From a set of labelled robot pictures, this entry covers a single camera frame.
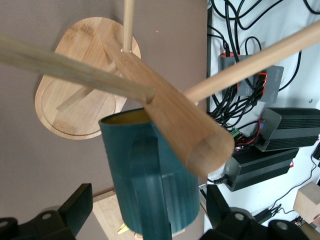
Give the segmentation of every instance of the mug handle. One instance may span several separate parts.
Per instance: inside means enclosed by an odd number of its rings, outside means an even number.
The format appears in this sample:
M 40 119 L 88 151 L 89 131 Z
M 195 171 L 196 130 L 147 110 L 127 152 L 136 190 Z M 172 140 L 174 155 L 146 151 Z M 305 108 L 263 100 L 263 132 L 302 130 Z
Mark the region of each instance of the mug handle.
M 135 140 L 130 153 L 132 182 L 144 240 L 172 240 L 158 152 L 158 139 L 147 137 Z

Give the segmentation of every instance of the wooden cube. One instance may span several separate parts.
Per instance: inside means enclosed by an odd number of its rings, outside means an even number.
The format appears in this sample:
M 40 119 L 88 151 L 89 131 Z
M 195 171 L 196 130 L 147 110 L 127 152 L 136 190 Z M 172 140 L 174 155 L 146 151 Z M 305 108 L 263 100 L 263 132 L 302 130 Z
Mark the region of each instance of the wooden cube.
M 307 222 L 320 218 L 320 186 L 313 181 L 300 188 L 293 209 Z

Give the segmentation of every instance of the wooden dowel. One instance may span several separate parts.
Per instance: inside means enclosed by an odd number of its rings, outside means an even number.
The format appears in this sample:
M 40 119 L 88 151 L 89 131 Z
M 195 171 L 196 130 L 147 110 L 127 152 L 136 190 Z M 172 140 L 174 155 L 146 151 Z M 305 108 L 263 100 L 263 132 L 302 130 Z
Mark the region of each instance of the wooden dowel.
M 134 24 L 134 9 L 135 0 L 124 0 L 123 13 L 123 49 L 124 52 L 131 52 L 132 50 L 132 32 Z
M 115 62 L 110 63 L 107 68 L 105 69 L 106 72 L 113 74 L 117 70 Z M 92 87 L 83 86 L 74 94 L 72 94 L 67 100 L 61 103 L 56 109 L 61 112 L 65 113 L 73 106 L 75 106 L 79 101 L 84 99 L 89 93 L 94 90 Z
M 319 41 L 320 21 L 317 21 L 274 45 L 209 77 L 186 90 L 184 94 L 191 101 L 198 102 Z
M 155 89 L 0 34 L 0 62 L 149 103 Z
M 190 173 L 206 176 L 230 158 L 235 143 L 225 129 L 133 53 L 121 52 L 117 40 L 102 43 L 124 77 L 156 89 L 142 105 Z

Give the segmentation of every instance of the brown table surface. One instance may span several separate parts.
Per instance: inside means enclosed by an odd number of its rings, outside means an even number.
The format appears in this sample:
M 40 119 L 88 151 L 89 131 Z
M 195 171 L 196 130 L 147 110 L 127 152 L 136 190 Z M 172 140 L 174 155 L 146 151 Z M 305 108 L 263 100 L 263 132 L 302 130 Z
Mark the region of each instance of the brown table surface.
M 54 50 L 73 23 L 89 17 L 122 24 L 123 1 L 2 1 L 0 32 Z M 182 91 L 206 77 L 206 33 L 206 0 L 136 1 L 133 35 L 142 59 Z M 92 183 L 95 195 L 113 187 L 101 136 L 69 140 L 38 119 L 34 98 L 41 78 L 0 64 L 0 217 L 19 223 L 61 205 L 81 183 Z M 137 107 L 127 101 L 123 109 Z M 203 216 L 175 239 L 199 239 Z M 92 214 L 77 239 L 106 239 Z

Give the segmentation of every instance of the round wooden plate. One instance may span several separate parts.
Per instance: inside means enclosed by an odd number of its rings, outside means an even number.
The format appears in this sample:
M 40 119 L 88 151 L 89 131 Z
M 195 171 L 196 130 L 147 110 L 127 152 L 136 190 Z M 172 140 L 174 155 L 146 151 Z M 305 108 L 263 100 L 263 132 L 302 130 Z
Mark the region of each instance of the round wooden plate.
M 73 24 L 63 35 L 55 52 L 106 70 L 112 60 L 106 56 L 102 40 L 114 37 L 123 43 L 123 26 L 108 18 L 90 17 Z M 136 40 L 132 52 L 141 57 Z M 86 96 L 61 110 L 79 92 Z M 44 75 L 35 95 L 35 110 L 43 125 L 54 134 L 73 140 L 90 139 L 101 134 L 98 121 L 118 113 L 126 98 Z

